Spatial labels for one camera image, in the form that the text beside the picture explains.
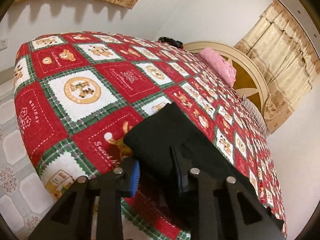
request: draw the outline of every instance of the floor tile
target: floor tile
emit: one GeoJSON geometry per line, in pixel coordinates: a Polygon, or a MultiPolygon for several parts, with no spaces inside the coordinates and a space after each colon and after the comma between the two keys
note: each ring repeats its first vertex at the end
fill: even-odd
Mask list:
{"type": "Polygon", "coordinates": [[[13,79],[0,84],[0,100],[13,94],[13,79]]]}
{"type": "Polygon", "coordinates": [[[24,168],[26,165],[30,163],[30,159],[26,154],[25,148],[21,146],[21,141],[18,143],[19,151],[18,149],[13,149],[12,156],[10,154],[11,146],[5,146],[6,141],[9,141],[11,138],[18,138],[17,141],[19,141],[19,133],[20,131],[17,123],[9,126],[1,132],[2,136],[0,138],[0,185],[2,185],[14,174],[16,174],[18,171],[20,171],[22,168],[24,168]]]}
{"type": "Polygon", "coordinates": [[[53,205],[31,163],[0,187],[0,213],[18,239],[29,236],[53,205]]]}
{"type": "Polygon", "coordinates": [[[13,94],[0,100],[0,129],[4,130],[17,122],[13,94]]]}

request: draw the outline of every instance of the cream headboard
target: cream headboard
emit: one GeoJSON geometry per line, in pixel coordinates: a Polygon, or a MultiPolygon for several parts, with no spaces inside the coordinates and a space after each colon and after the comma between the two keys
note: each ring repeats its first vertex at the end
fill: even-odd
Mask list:
{"type": "Polygon", "coordinates": [[[183,48],[193,53],[212,48],[223,56],[237,70],[233,86],[237,94],[240,97],[245,95],[263,113],[269,89],[258,67],[245,54],[228,45],[211,41],[191,42],[184,44],[183,48]]]}

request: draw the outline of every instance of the red square pattern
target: red square pattern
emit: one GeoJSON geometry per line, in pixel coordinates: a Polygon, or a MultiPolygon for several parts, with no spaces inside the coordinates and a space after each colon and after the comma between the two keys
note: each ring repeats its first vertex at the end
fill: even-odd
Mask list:
{"type": "Polygon", "coordinates": [[[202,110],[202,108],[197,104],[193,104],[189,112],[189,117],[196,124],[196,126],[207,136],[207,138],[212,141],[214,136],[214,122],[202,110]]]}
{"type": "Polygon", "coordinates": [[[73,135],[72,139],[98,171],[105,173],[130,155],[123,137],[142,120],[131,106],[126,106],[73,135]]]}
{"type": "Polygon", "coordinates": [[[129,103],[160,91],[158,86],[129,62],[104,63],[95,67],[129,103]]]}
{"type": "Polygon", "coordinates": [[[164,93],[188,115],[195,104],[194,100],[179,86],[172,86],[164,90],[164,93]]]}
{"type": "Polygon", "coordinates": [[[224,134],[224,136],[226,136],[230,142],[233,142],[234,131],[232,125],[230,125],[221,114],[215,115],[214,122],[216,123],[220,131],[224,134]]]}
{"type": "Polygon", "coordinates": [[[90,64],[71,44],[34,51],[31,53],[31,59],[40,79],[90,64]]]}
{"type": "Polygon", "coordinates": [[[86,43],[86,42],[97,42],[101,41],[89,33],[65,33],[61,34],[61,37],[64,38],[69,43],[86,43]]]}
{"type": "Polygon", "coordinates": [[[119,53],[122,57],[124,57],[128,61],[144,61],[147,60],[142,54],[137,52],[128,44],[112,44],[108,43],[108,47],[114,49],[117,53],[119,53]]]}
{"type": "Polygon", "coordinates": [[[242,156],[242,154],[238,151],[238,149],[235,149],[235,167],[238,171],[240,171],[244,176],[249,176],[249,169],[248,169],[248,163],[242,156]]]}
{"type": "Polygon", "coordinates": [[[248,159],[248,163],[250,165],[250,168],[251,168],[252,172],[254,174],[258,174],[257,163],[253,159],[252,154],[251,154],[249,149],[247,149],[247,159],[248,159]]]}
{"type": "Polygon", "coordinates": [[[28,53],[29,53],[28,43],[23,43],[17,52],[16,61],[28,53]]]}
{"type": "Polygon", "coordinates": [[[14,103],[24,145],[31,163],[36,166],[44,151],[67,138],[68,133],[38,82],[22,88],[14,103]]]}

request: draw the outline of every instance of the black cloth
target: black cloth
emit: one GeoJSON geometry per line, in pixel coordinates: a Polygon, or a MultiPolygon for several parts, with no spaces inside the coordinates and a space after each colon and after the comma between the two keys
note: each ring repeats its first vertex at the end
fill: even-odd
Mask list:
{"type": "Polygon", "coordinates": [[[225,159],[176,103],[165,105],[137,124],[125,135],[124,143],[132,149],[133,157],[139,160],[141,170],[149,172],[163,183],[168,207],[181,218],[187,216],[188,207],[195,207],[196,203],[183,202],[175,190],[175,172],[170,153],[170,146],[173,145],[179,148],[184,158],[191,160],[194,167],[214,179],[224,180],[233,176],[249,194],[257,197],[249,179],[225,159]]]}
{"type": "Polygon", "coordinates": [[[174,46],[174,47],[176,47],[178,49],[183,49],[183,44],[182,44],[181,41],[176,41],[176,40],[168,38],[168,37],[160,37],[158,39],[158,41],[166,42],[166,43],[170,44],[171,46],[174,46]]]}

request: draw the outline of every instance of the red and white plaid bedspread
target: red and white plaid bedspread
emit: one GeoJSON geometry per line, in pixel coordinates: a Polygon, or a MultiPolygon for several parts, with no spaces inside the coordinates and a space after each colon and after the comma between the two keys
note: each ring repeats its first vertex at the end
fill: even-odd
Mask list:
{"type": "MultiPolygon", "coordinates": [[[[131,154],[124,135],[175,101],[250,179],[261,203],[284,218],[265,138],[235,91],[189,52],[113,33],[45,35],[20,47],[14,84],[28,156],[55,198],[79,176],[119,165],[131,154]]],[[[142,179],[136,196],[122,200],[125,239],[190,238],[158,191],[142,179]]]]}

